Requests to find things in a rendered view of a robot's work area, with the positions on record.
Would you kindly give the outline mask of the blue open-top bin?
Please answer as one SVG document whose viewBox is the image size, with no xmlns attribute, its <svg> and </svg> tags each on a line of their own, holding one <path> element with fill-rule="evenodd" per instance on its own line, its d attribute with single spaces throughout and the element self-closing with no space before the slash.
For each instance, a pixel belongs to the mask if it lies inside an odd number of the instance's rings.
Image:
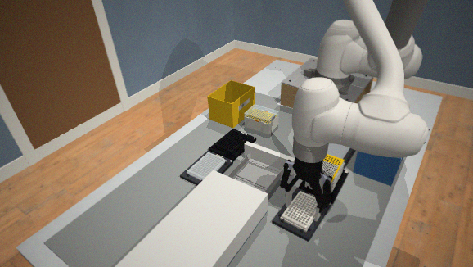
<svg viewBox="0 0 473 267">
<path fill-rule="evenodd" d="M 374 156 L 358 151 L 353 172 L 391 186 L 402 159 L 402 157 Z"/>
</svg>

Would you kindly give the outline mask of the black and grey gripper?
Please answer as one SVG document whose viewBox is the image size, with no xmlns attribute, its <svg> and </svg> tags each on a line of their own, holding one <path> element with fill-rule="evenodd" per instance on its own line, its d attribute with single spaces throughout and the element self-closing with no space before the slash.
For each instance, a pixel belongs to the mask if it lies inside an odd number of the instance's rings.
<svg viewBox="0 0 473 267">
<path fill-rule="evenodd" d="M 295 163 L 291 162 L 291 160 L 287 160 L 286 163 L 283 165 L 284 172 L 282 176 L 282 181 L 280 183 L 280 187 L 286 190 L 286 207 L 291 204 L 293 185 L 297 182 L 297 180 L 301 179 L 309 183 L 317 202 L 314 217 L 314 221 L 316 222 L 318 221 L 318 218 L 321 215 L 323 206 L 327 208 L 331 203 L 332 177 L 330 175 L 327 177 L 322 173 L 322 163 L 323 161 L 317 163 L 307 163 L 297 159 L 296 157 Z M 296 172 L 296 176 L 292 179 L 290 183 L 287 183 L 292 167 Z M 319 184 L 319 179 L 322 180 L 323 194 Z"/>
</svg>

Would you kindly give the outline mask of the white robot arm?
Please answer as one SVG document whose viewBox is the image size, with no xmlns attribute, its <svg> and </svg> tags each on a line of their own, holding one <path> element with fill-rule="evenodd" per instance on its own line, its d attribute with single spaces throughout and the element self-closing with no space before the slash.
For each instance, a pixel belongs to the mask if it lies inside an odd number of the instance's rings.
<svg viewBox="0 0 473 267">
<path fill-rule="evenodd" d="M 393 0 L 384 23 L 373 0 L 344 0 L 352 20 L 337 20 L 329 27 L 317 68 L 304 69 L 311 79 L 295 95 L 292 129 L 297 159 L 323 161 L 329 143 L 396 158 L 421 150 L 429 129 L 410 112 L 403 90 L 404 80 L 421 65 L 421 49 L 412 33 L 427 2 Z M 353 73 L 377 78 L 359 103 L 339 97 L 348 94 Z"/>
</svg>

